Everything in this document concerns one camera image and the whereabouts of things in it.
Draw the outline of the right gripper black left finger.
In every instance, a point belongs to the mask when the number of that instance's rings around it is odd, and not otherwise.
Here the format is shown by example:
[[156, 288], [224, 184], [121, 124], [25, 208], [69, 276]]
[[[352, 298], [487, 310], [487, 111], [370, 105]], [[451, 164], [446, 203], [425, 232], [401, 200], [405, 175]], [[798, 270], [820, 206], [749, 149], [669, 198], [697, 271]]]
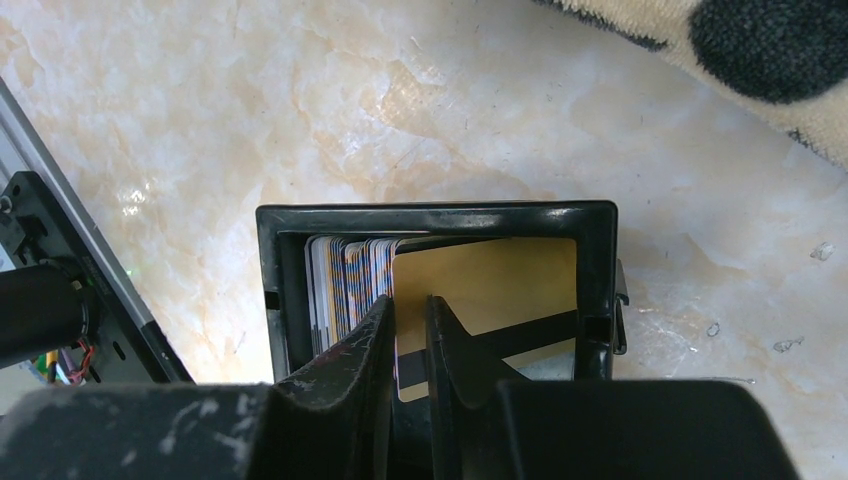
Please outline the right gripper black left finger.
[[25, 395], [5, 479], [382, 479], [394, 305], [276, 384], [111, 384]]

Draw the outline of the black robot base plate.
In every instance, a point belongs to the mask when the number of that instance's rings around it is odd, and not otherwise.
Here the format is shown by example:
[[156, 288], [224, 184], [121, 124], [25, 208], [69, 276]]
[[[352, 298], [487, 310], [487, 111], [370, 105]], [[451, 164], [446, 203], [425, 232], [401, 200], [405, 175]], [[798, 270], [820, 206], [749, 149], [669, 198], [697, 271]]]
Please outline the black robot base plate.
[[47, 383], [189, 382], [155, 323], [136, 329], [83, 263], [84, 251], [34, 172], [1, 192], [1, 364], [24, 362]]

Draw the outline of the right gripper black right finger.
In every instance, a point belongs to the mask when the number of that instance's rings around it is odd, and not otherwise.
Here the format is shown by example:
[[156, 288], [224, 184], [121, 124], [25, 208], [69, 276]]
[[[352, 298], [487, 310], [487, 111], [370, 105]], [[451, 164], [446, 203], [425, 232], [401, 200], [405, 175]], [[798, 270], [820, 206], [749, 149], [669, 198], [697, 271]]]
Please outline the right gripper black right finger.
[[770, 418], [715, 380], [533, 381], [427, 301], [438, 479], [794, 479]]

